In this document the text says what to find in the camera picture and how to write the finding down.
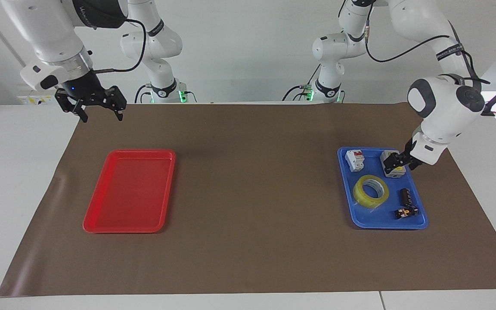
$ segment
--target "red tray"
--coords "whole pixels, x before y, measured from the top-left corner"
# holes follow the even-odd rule
[[[175,153],[117,149],[106,157],[83,228],[90,233],[154,233],[164,225]]]

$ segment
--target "yellow tape roll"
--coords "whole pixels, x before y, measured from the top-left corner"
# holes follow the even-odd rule
[[[378,198],[368,196],[363,190],[363,185],[372,187],[377,193]],[[379,177],[374,175],[364,175],[355,184],[353,188],[353,197],[355,200],[365,208],[378,208],[381,204],[386,202],[390,197],[390,190],[386,183]]]

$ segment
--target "white table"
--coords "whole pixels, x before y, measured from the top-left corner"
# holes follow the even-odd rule
[[[77,121],[54,105],[0,106],[0,283]],[[449,149],[496,229],[496,164],[492,164],[496,163],[496,120],[480,118]],[[47,306],[56,309],[485,310],[496,308],[496,290],[0,298],[0,308]]]

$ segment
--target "brown mat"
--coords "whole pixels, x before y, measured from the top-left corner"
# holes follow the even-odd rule
[[[496,232],[451,155],[413,172],[430,225],[358,229],[336,157],[402,147],[419,118],[396,105],[90,108],[67,147],[0,296],[496,288]],[[113,149],[173,149],[161,233],[81,224]]]

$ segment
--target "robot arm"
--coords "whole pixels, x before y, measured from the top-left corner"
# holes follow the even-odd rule
[[[313,42],[313,55],[321,63],[321,71],[311,81],[313,100],[336,102],[344,75],[342,59],[365,53],[364,30],[372,0],[347,0],[340,10],[339,23],[342,31],[328,34]]]
[[[340,11],[342,32],[327,35],[313,43],[313,54],[321,61],[319,78],[312,82],[316,100],[334,102],[338,97],[343,67],[341,59],[365,53],[368,14],[377,0],[347,0]],[[408,102],[420,117],[415,131],[401,154],[384,161],[386,174],[409,164],[435,164],[447,145],[480,115],[484,109],[481,80],[466,57],[464,47],[451,23],[439,11],[435,0],[382,0],[387,2],[396,32],[417,42],[427,42],[435,51],[443,74],[413,83]]]
[[[34,48],[37,59],[20,75],[34,90],[61,85],[55,97],[64,112],[87,121],[84,105],[113,110],[122,120],[126,99],[118,87],[105,90],[74,26],[118,28],[126,20],[124,0],[1,0],[8,16],[24,39]],[[76,101],[71,104],[69,98]]]
[[[184,102],[186,97],[183,92],[186,86],[174,77],[171,66],[163,60],[181,53],[181,38],[164,24],[154,1],[128,0],[128,8],[130,17],[142,22],[148,32],[141,63],[149,76],[154,102]],[[139,59],[143,47],[143,33],[125,34],[121,46],[127,57]]]
[[[437,35],[449,35],[427,43],[436,53],[443,74],[413,83],[408,102],[423,118],[420,127],[400,155],[384,161],[385,172],[409,164],[435,164],[447,145],[480,116],[484,109],[482,85],[464,52],[451,23],[439,11],[435,0],[386,0],[394,29],[404,38],[423,42]]]

